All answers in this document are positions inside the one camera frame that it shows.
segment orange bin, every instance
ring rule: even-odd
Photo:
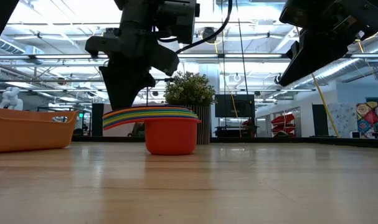
[[[0,109],[0,152],[60,149],[71,143],[78,111],[31,112]],[[52,121],[67,117],[67,122]]]

